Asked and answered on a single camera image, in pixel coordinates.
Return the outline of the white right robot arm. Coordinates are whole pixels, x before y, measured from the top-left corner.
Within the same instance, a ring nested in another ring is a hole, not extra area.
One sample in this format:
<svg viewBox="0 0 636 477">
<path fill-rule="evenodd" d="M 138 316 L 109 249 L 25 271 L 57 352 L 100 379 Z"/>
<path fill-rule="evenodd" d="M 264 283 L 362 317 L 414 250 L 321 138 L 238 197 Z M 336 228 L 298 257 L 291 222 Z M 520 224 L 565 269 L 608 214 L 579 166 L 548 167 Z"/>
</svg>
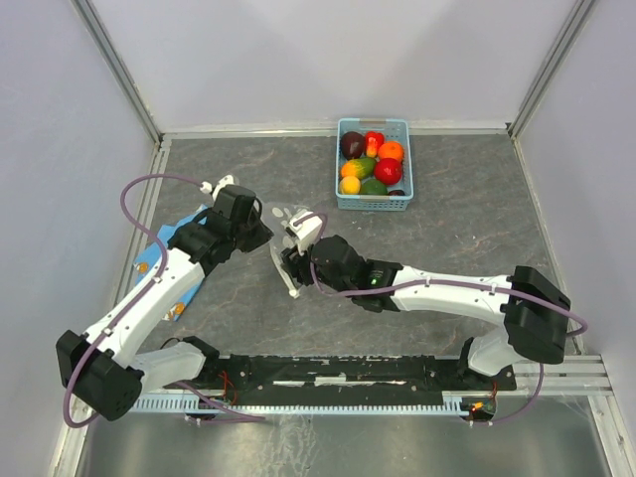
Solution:
<svg viewBox="0 0 636 477">
<path fill-rule="evenodd" d="M 455 366 L 466 388 L 522 360 L 557 365 L 564 358 L 570 301 L 532 267 L 485 277 L 432 273 L 364 258 L 340 236 L 305 248 L 287 238 L 271 256 L 292 297 L 315 286 L 370 312 L 432 311 L 491 324 L 490 333 L 467 341 Z"/>
</svg>

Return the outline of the red toy apple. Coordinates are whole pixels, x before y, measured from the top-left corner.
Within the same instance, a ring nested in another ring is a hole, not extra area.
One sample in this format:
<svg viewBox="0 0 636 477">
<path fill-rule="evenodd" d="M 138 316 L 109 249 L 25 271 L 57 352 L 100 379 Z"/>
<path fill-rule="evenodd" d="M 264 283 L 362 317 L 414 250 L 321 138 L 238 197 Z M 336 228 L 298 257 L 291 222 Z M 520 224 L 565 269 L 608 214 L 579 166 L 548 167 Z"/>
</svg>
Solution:
<svg viewBox="0 0 636 477">
<path fill-rule="evenodd" d="M 402 178 L 401 162 L 394 158 L 380 159 L 375 166 L 374 175 L 386 186 L 396 185 Z"/>
</svg>

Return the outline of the green yellow toy mango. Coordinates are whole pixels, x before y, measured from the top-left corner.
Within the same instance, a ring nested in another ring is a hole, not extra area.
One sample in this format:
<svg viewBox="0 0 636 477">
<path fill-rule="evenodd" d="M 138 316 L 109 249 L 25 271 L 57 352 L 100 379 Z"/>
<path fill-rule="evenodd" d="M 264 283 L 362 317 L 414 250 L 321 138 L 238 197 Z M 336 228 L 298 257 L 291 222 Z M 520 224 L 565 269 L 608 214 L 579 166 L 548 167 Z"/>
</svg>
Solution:
<svg viewBox="0 0 636 477">
<path fill-rule="evenodd" d="M 377 161 L 375 158 L 361 157 L 351 159 L 344 163 L 340 169 L 340 176 L 355 177 L 359 180 L 365 180 L 374 175 Z"/>
</svg>

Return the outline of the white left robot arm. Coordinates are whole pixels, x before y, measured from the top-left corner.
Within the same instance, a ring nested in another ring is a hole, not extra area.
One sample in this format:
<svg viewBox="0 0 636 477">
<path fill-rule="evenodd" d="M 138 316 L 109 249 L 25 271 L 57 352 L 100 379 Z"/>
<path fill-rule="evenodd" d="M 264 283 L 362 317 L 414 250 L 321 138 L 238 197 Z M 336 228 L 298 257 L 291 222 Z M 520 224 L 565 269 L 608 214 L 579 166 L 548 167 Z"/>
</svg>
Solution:
<svg viewBox="0 0 636 477">
<path fill-rule="evenodd" d="M 83 333 L 68 330 L 59 338 L 65 401 L 79 398 L 96 415 L 115 421 L 145 392 L 185 381 L 207 388 L 218 380 L 218 351 L 196 337 L 155 352 L 139 351 L 186 292 L 234 251 L 250 252 L 272 237 L 253 191 L 223 184 L 212 196 L 211 207 L 160 246 L 159 260 L 118 305 Z"/>
</svg>

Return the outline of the green toy lime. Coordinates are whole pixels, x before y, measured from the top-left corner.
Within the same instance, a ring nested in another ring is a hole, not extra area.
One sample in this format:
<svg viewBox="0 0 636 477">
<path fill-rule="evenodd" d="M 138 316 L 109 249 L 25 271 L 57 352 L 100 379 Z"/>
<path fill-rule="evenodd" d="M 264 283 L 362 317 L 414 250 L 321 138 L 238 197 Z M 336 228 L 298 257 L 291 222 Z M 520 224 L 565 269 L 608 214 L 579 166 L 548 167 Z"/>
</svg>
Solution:
<svg viewBox="0 0 636 477">
<path fill-rule="evenodd" d="M 378 179 L 368 179 L 361 185 L 359 194 L 368 196 L 387 196 L 389 194 L 389 190 L 388 187 Z"/>
</svg>

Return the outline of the clear dotted zip top bag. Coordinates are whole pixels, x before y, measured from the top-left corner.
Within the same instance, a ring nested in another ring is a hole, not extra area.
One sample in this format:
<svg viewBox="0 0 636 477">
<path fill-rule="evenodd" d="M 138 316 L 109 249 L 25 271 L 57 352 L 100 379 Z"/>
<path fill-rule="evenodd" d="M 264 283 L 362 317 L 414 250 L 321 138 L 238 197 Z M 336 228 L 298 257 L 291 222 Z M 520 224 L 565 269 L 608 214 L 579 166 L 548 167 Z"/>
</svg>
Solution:
<svg viewBox="0 0 636 477">
<path fill-rule="evenodd" d="M 273 232 L 269 241 L 270 256 L 276 270 L 293 298 L 299 297 L 299 286 L 295 284 L 292 275 L 284 269 L 283 252 L 296 248 L 303 255 L 309 245 L 310 221 L 300 223 L 309 215 L 304 206 L 273 203 L 264 206 L 263 221 Z"/>
</svg>

